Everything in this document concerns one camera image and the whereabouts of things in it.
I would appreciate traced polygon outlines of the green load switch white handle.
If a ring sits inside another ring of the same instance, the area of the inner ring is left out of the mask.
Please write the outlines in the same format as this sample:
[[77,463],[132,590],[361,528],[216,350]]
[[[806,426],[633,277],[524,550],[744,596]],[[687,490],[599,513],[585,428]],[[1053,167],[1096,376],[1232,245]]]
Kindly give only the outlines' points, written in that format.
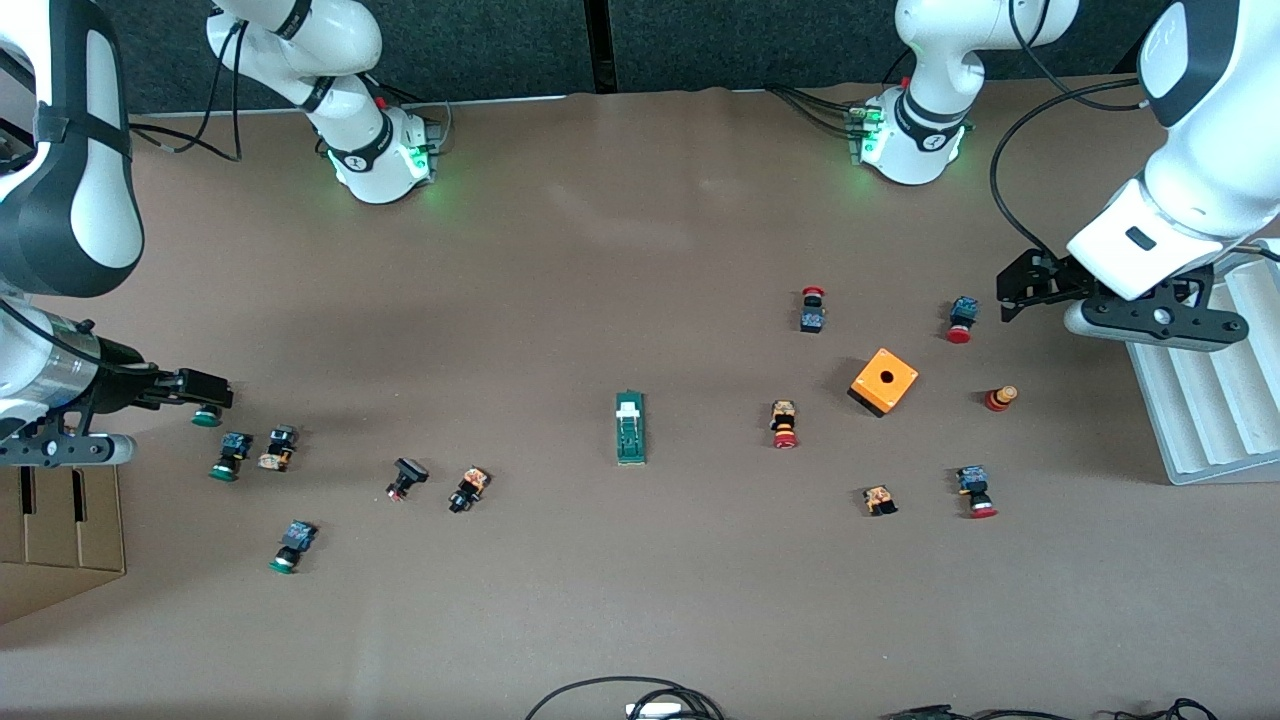
[[646,462],[646,414],[643,393],[626,389],[614,397],[616,456],[620,466]]

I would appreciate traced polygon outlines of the black orange push button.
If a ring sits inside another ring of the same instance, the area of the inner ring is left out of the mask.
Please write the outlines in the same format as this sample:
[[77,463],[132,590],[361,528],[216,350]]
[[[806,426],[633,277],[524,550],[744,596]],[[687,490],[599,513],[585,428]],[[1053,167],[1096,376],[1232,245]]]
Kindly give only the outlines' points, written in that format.
[[481,468],[468,468],[460,482],[457,489],[449,498],[449,511],[458,514],[468,511],[483,497],[483,493],[492,482],[490,475]]
[[292,425],[276,425],[268,437],[268,447],[259,456],[257,468],[269,471],[287,471],[298,443],[298,429]]

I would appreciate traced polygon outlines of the brown cardboard box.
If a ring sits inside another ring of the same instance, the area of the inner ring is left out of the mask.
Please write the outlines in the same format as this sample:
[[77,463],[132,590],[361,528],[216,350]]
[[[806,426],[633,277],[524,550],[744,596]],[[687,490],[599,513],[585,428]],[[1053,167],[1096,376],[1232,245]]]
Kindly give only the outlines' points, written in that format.
[[0,468],[0,626],[124,575],[115,466]]

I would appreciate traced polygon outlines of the white ridged tray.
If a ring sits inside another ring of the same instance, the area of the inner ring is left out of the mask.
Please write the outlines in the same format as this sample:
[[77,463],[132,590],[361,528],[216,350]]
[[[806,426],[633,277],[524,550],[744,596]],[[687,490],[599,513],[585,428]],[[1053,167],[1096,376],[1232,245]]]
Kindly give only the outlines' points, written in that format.
[[1210,305],[1248,337],[1212,354],[1128,345],[1174,486],[1280,484],[1280,263],[1228,264]]

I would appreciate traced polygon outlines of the black square button red tip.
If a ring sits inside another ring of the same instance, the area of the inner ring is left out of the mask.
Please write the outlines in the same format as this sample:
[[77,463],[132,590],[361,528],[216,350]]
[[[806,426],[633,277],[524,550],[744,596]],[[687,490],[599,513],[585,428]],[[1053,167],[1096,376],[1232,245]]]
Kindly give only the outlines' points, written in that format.
[[394,462],[397,477],[385,488],[387,496],[393,502],[401,502],[408,498],[410,491],[417,486],[425,483],[430,478],[429,470],[421,466],[419,462],[410,457],[398,457]]

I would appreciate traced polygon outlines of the black vertical divider strip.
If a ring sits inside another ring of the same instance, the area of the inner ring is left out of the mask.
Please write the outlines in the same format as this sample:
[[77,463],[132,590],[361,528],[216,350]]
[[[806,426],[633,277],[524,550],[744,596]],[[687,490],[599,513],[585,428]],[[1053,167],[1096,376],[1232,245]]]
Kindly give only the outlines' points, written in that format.
[[594,92],[617,94],[620,86],[616,74],[611,0],[582,0],[582,9]]

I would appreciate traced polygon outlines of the orange button enclosure box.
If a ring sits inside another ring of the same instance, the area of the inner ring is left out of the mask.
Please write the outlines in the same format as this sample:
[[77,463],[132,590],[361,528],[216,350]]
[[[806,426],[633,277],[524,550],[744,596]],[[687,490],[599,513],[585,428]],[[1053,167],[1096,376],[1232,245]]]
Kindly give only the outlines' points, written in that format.
[[918,370],[887,348],[878,348],[847,387],[847,396],[870,415],[892,413],[913,387]]

